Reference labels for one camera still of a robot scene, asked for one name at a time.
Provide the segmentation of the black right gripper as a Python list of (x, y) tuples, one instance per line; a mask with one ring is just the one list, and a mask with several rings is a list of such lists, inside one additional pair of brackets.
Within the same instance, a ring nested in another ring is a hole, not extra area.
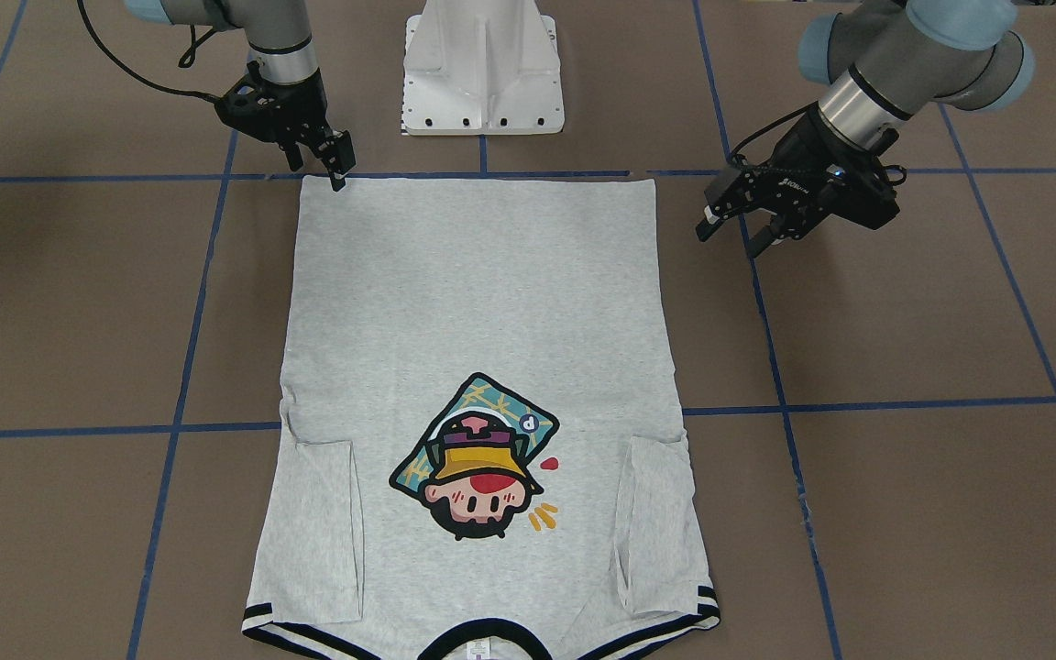
[(286, 155), (290, 171), (304, 167), (302, 146), (315, 156), (326, 155), (332, 191), (343, 191), (356, 167), (355, 146), (348, 131), (332, 130), (322, 74), (312, 72), (302, 81), (280, 84), (265, 78), (260, 64), (248, 64), (246, 74), (214, 101), (222, 124), (259, 142), (275, 143)]

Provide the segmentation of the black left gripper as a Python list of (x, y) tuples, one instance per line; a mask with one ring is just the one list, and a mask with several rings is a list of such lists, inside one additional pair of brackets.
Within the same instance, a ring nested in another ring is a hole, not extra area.
[(763, 228), (747, 238), (746, 254), (757, 259), (785, 238), (797, 241), (827, 216), (840, 216), (876, 230), (898, 214), (895, 188), (904, 180), (900, 166), (881, 158), (898, 139), (893, 126), (876, 128), (871, 146), (851, 145), (826, 121), (818, 103), (797, 110), (797, 120), (775, 143), (770, 158), (739, 169), (721, 169), (704, 191), (703, 216), (695, 231), (708, 242), (730, 218), (762, 210), (771, 215)]

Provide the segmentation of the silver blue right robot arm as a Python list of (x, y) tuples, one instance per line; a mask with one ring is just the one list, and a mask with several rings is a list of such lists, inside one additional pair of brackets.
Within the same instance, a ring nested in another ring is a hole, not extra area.
[(229, 91), (204, 100), (219, 121), (258, 139), (274, 143), (290, 171), (304, 166), (302, 148), (325, 168), (334, 191), (344, 188), (356, 156), (347, 130), (327, 120), (328, 103), (312, 42), (304, 1), (126, 1), (126, 10), (148, 22), (240, 30), (247, 38), (246, 72)]

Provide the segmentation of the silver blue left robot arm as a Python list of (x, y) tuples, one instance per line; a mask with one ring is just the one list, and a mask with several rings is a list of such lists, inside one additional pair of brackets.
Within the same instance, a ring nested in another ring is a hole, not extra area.
[(767, 225), (747, 239), (754, 259), (829, 216), (883, 228), (907, 180), (905, 167), (883, 162), (903, 125), (926, 105), (992, 112), (1027, 91), (1038, 62), (1015, 32), (1017, 16), (1010, 1), (863, 1), (814, 18), (797, 67), (825, 92), (774, 121), (786, 133), (766, 159), (747, 158), (743, 145), (730, 151), (708, 185), (697, 237), (766, 212)]

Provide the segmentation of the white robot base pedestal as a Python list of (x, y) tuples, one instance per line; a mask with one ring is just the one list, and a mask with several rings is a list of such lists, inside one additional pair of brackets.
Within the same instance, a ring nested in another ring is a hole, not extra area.
[(408, 137), (525, 137), (566, 121), (557, 24), (535, 1), (428, 1), (406, 21)]

